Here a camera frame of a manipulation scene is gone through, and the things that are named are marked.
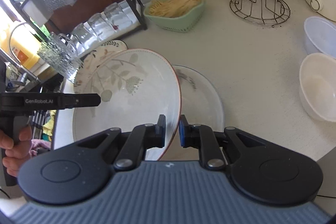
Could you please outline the person's left hand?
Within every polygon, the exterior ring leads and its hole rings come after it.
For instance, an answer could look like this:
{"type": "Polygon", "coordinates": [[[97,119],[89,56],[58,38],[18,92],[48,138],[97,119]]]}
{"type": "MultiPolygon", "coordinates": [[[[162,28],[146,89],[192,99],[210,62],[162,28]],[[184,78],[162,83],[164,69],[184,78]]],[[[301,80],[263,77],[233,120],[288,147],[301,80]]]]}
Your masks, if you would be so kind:
{"type": "Polygon", "coordinates": [[[14,144],[13,139],[1,131],[1,148],[5,150],[2,164],[10,176],[17,177],[20,167],[31,158],[32,129],[30,125],[22,128],[19,133],[19,142],[14,144]]]}

